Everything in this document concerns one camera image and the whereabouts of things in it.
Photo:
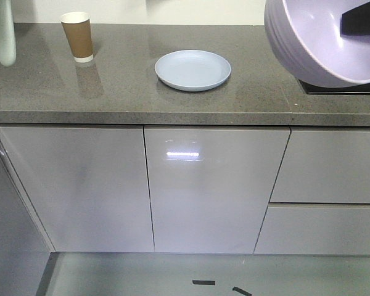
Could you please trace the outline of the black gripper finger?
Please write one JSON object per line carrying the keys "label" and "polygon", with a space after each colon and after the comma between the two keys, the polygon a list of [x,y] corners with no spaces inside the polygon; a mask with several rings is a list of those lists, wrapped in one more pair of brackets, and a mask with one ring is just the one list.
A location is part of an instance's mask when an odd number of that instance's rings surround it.
{"label": "black gripper finger", "polygon": [[343,13],[340,30],[347,36],[370,36],[370,1]]}

